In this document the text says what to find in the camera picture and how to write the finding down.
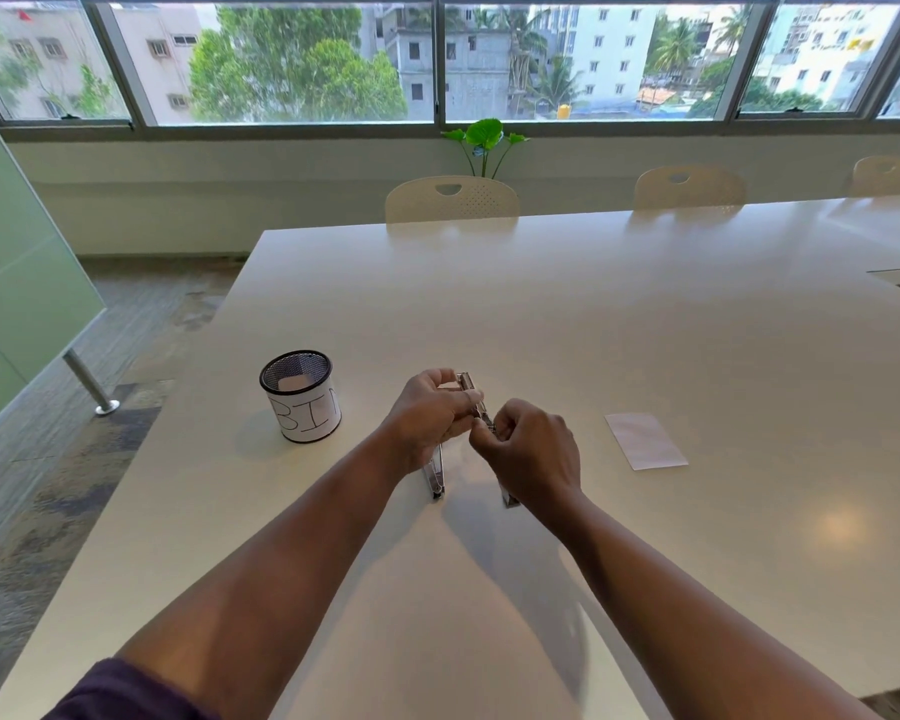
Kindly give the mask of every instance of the person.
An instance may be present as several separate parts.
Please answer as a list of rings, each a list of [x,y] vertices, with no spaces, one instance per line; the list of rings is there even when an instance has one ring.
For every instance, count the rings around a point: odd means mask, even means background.
[[[466,432],[566,546],[673,718],[876,717],[588,500],[561,417],[510,399],[494,435],[473,416],[483,395],[442,387],[454,380],[451,368],[411,378],[372,434],[46,717],[265,720],[397,484]]]

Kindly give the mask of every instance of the forearm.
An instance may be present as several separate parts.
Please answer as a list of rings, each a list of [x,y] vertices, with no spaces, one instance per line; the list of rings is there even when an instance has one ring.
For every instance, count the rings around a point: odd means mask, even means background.
[[[876,718],[577,493],[553,532],[676,720]]]
[[[263,720],[402,474],[371,435],[120,650],[223,720]]]

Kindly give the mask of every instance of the chair backrest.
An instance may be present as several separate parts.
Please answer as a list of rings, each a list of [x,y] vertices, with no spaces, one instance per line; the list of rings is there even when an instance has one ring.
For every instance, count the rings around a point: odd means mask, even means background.
[[[745,205],[747,184],[732,171],[697,164],[644,171],[633,190],[633,209]]]
[[[427,176],[405,182],[386,197],[386,223],[519,217],[520,197],[481,176]]]
[[[900,195],[900,156],[867,156],[853,167],[851,197]]]

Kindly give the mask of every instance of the metal leg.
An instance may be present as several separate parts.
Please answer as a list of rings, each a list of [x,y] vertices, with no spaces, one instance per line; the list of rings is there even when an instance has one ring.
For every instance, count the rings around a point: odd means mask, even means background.
[[[87,370],[86,364],[81,361],[81,357],[74,353],[72,348],[63,354],[63,360],[67,362],[67,366],[70,367],[76,378],[80,380],[80,384],[83,385],[84,389],[90,393],[90,396],[99,405],[96,407],[96,415],[98,417],[104,417],[117,411],[120,402],[107,396],[104,388],[93,377],[93,374]]]

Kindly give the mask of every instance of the purple sleeve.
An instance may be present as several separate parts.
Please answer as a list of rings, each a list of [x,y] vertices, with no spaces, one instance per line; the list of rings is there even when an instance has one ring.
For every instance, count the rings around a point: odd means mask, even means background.
[[[44,720],[219,720],[177,690],[112,657],[94,664]]]

